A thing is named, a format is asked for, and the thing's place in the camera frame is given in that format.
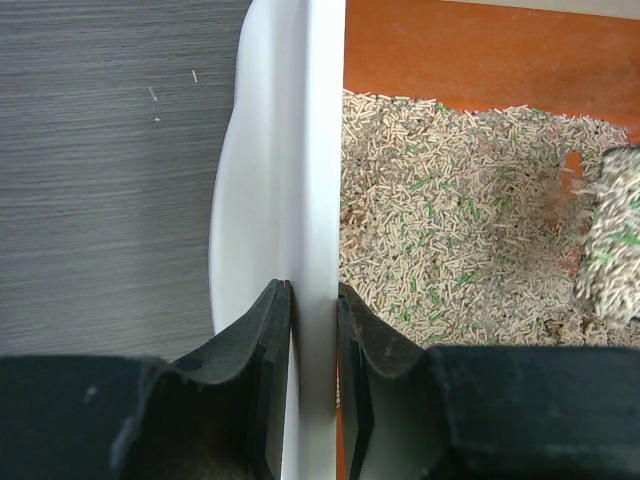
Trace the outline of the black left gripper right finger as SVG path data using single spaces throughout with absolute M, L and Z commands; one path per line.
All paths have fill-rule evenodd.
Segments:
M 635 479 L 639 354 L 421 348 L 347 285 L 338 296 L 350 479 Z

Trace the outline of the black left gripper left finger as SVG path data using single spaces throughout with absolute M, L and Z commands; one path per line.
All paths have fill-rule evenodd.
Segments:
M 292 287 L 271 281 L 238 320 L 174 362 L 1 360 L 5 479 L 277 479 Z

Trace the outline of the white orange litter box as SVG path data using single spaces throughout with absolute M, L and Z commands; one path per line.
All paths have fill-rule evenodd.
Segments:
M 284 479 L 334 478 L 336 449 L 344 447 L 337 304 L 340 286 L 352 286 L 340 277 L 342 104 L 348 91 L 383 95 L 343 84 L 346 10 L 342 1 L 250 5 L 214 187 L 209 277 L 216 332 L 269 282 L 292 287 Z

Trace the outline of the litter clump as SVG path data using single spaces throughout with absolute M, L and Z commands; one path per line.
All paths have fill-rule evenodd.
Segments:
M 592 191 L 574 295 L 596 320 L 623 328 L 639 317 L 639 148 L 606 150 Z

